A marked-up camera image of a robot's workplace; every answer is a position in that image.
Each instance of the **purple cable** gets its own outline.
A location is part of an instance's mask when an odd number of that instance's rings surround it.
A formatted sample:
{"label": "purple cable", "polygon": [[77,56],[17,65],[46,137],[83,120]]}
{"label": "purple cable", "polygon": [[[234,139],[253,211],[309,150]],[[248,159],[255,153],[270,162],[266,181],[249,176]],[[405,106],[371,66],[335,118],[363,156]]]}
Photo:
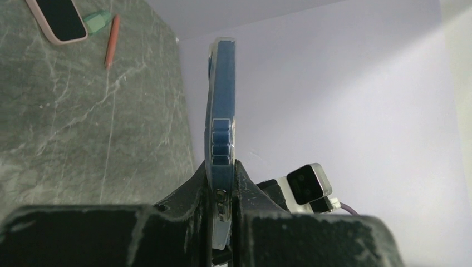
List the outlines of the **purple cable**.
{"label": "purple cable", "polygon": [[351,215],[354,215],[354,216],[359,216],[359,213],[357,213],[357,211],[355,211],[353,208],[349,207],[348,205],[344,204],[341,202],[341,208],[347,212],[349,212]]}

